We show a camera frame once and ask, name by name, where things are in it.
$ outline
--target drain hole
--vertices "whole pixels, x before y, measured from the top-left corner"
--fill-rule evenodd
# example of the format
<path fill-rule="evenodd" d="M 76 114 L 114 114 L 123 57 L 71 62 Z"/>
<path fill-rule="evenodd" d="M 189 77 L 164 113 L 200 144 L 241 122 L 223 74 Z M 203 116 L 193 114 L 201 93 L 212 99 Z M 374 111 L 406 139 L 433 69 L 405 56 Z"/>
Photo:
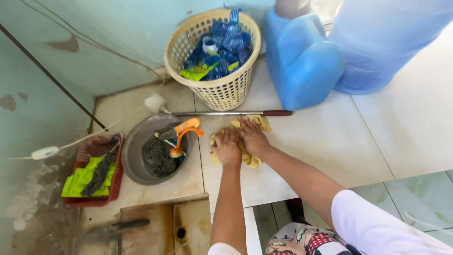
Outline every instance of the drain hole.
<path fill-rule="evenodd" d="M 183 239 L 186 236 L 186 230 L 184 228 L 179 228 L 178 231 L 176 232 L 176 236 L 179 239 Z"/>

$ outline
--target laundry basket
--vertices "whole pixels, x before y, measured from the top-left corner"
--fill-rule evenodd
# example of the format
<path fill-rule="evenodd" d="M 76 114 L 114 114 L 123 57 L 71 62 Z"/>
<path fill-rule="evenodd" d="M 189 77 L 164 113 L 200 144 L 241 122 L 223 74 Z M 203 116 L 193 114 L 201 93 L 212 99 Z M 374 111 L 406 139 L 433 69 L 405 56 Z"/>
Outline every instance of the laundry basket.
<path fill-rule="evenodd" d="M 213 20 L 228 23 L 228 9 L 211 10 L 184 21 L 170 36 L 164 51 L 164 62 L 170 75 L 181 84 L 190 87 L 209 108 L 216 111 L 228 111 L 239 107 L 247 97 L 250 88 L 252 64 L 261 49 L 261 33 L 255 21 L 239 12 L 239 23 L 243 32 L 251 36 L 253 52 L 249 60 L 238 70 L 221 79 L 212 81 L 192 81 L 182 77 L 183 69 L 199 38 L 209 33 Z"/>

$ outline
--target yellow cloth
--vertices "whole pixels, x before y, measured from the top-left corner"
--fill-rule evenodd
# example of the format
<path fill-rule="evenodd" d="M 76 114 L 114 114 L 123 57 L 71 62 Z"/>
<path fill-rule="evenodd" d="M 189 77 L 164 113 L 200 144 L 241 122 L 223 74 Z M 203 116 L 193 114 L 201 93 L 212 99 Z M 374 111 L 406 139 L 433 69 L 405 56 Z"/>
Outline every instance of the yellow cloth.
<path fill-rule="evenodd" d="M 252 122 L 255 122 L 255 123 L 259 124 L 260 129 L 262 131 L 267 131 L 267 132 L 271 132 L 272 131 L 272 129 L 270 128 L 268 122 L 266 121 L 266 119 L 263 116 L 261 116 L 259 114 L 256 114 L 256 115 L 247 115 L 247 117 L 249 117 Z M 240 128 L 241 127 L 237 117 L 233 118 L 231 120 L 231 125 L 236 127 L 236 128 Z M 223 139 L 224 134 L 225 134 L 225 129 L 222 128 L 222 130 L 220 131 L 220 136 L 222 137 L 222 139 Z M 216 143 L 215 135 L 211 135 L 209 137 L 209 143 L 211 145 L 214 145 Z M 245 147 L 244 142 L 242 140 L 239 141 L 239 148 L 241 149 L 241 152 L 242 152 L 242 161 L 246 165 L 248 165 L 249 167 L 257 168 L 258 164 L 262 163 L 262 161 L 259 158 L 252 156 L 246 150 L 246 147 Z M 219 158 L 217 157 L 217 155 L 213 151 L 209 151 L 209 154 L 211 155 L 211 160 L 214 163 L 214 165 L 220 164 Z"/>

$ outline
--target tile floor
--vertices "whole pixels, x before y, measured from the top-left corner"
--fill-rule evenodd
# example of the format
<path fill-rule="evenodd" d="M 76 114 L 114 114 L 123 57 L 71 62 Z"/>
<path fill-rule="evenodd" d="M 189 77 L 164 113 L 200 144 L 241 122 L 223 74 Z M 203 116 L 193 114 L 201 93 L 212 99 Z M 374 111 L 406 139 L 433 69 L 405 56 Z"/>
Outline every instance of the tile floor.
<path fill-rule="evenodd" d="M 453 170 L 351 188 L 365 200 L 396 218 L 453 247 Z M 287 223 L 291 222 L 285 201 L 254 206 L 261 248 Z M 330 228 L 304 202 L 307 222 Z M 411 218 L 426 222 L 420 224 Z M 451 234 L 439 231 L 442 228 Z"/>

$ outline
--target red handle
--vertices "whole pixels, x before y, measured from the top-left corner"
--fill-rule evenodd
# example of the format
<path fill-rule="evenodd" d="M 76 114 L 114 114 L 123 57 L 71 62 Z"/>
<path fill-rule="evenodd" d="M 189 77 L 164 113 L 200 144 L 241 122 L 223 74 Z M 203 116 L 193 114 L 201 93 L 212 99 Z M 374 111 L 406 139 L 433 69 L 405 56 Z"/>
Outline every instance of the red handle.
<path fill-rule="evenodd" d="M 264 116 L 290 116 L 293 115 L 292 111 L 285 110 L 274 110 L 274 111 L 263 111 Z"/>

